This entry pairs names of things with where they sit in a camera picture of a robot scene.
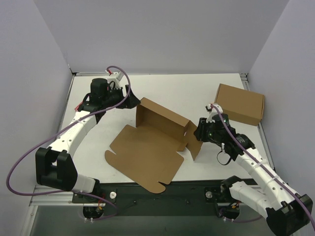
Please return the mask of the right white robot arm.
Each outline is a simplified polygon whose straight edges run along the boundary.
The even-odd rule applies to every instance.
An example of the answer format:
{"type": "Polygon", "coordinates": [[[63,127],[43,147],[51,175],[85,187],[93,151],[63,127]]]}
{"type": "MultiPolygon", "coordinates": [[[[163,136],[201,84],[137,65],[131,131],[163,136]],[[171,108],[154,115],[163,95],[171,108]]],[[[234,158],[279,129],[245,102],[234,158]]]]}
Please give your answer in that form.
{"type": "Polygon", "coordinates": [[[257,191],[237,176],[224,180],[221,191],[227,198],[245,203],[259,213],[277,236],[289,236],[307,224],[314,224],[313,202],[308,195],[300,195],[289,187],[270,167],[254,143],[244,134],[236,133],[226,114],[212,116],[210,121],[200,118],[194,132],[197,140],[221,147],[254,179],[257,191]]]}

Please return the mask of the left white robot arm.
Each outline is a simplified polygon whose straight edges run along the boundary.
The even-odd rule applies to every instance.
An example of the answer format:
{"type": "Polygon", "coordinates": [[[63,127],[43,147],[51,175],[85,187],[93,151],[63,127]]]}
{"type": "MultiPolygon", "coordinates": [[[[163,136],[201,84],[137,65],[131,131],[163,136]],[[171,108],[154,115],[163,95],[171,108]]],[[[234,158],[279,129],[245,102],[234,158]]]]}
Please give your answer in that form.
{"type": "Polygon", "coordinates": [[[118,82],[104,78],[93,79],[90,92],[79,104],[69,128],[59,134],[47,147],[35,153],[36,181],[43,186],[62,191],[83,192],[89,202],[101,196],[99,181],[78,174],[73,157],[84,140],[105,115],[113,108],[132,109],[140,104],[130,84],[118,87],[118,82]]]}

